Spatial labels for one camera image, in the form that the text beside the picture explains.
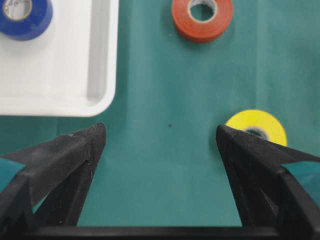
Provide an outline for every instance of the orange tape roll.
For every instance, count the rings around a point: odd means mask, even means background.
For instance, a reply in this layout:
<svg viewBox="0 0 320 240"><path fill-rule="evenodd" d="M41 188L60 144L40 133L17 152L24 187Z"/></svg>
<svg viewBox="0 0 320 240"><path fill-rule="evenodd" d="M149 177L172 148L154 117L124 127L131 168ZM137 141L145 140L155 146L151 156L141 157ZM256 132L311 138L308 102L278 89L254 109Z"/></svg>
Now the orange tape roll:
<svg viewBox="0 0 320 240"><path fill-rule="evenodd" d="M200 21L191 14L196 5L207 5L213 15ZM228 28L234 12L232 0L173 0L172 17L177 32L187 40L207 43L217 39Z"/></svg>

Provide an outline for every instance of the teal pad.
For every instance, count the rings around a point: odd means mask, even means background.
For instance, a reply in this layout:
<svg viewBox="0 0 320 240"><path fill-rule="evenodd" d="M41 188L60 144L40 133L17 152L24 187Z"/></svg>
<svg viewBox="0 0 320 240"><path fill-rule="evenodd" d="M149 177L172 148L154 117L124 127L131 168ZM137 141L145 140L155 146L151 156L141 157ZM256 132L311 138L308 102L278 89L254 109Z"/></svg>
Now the teal pad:
<svg viewBox="0 0 320 240"><path fill-rule="evenodd" d="M25 168L24 164L0 157L0 192Z"/></svg>
<svg viewBox="0 0 320 240"><path fill-rule="evenodd" d="M300 161L282 165L299 182L312 200L320 207L320 163Z"/></svg>
<svg viewBox="0 0 320 240"><path fill-rule="evenodd" d="M206 44L177 34L171 3L120 0L105 112L0 117L1 154L105 123L80 226L241 225L215 134L246 109L273 114L290 148L320 155L320 1L233 0L230 27Z"/></svg>

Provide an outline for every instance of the blue tape roll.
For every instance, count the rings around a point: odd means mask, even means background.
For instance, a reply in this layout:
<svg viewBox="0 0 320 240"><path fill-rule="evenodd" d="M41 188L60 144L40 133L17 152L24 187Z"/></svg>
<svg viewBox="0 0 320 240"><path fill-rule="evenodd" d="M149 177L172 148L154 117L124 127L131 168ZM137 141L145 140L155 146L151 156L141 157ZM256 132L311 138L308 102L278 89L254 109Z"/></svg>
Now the blue tape roll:
<svg viewBox="0 0 320 240"><path fill-rule="evenodd" d="M22 19L13 19L8 14L11 11L13 15L13 8L19 4L29 4L30 10ZM18 41L40 36L53 16L51 0L0 0L0 8L0 32Z"/></svg>

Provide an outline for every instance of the yellow tape roll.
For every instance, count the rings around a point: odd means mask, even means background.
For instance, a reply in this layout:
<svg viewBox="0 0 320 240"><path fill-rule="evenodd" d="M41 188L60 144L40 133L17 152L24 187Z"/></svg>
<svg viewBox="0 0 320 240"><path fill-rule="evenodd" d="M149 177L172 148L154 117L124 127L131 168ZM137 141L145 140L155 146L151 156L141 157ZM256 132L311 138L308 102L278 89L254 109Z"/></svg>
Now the yellow tape roll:
<svg viewBox="0 0 320 240"><path fill-rule="evenodd" d="M287 136L281 123L270 113L261 110L245 110L231 117L226 125L242 131L256 132L262 138L287 146Z"/></svg>

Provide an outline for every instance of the white tray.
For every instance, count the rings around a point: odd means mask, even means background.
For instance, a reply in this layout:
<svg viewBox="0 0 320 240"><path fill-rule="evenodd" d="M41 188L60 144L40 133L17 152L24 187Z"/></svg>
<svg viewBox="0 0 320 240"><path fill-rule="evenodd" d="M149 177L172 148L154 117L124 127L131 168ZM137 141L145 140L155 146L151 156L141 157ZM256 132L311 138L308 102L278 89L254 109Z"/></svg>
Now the white tray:
<svg viewBox="0 0 320 240"><path fill-rule="evenodd" d="M116 89L119 0L52 0L41 36L0 34L0 115L90 117Z"/></svg>

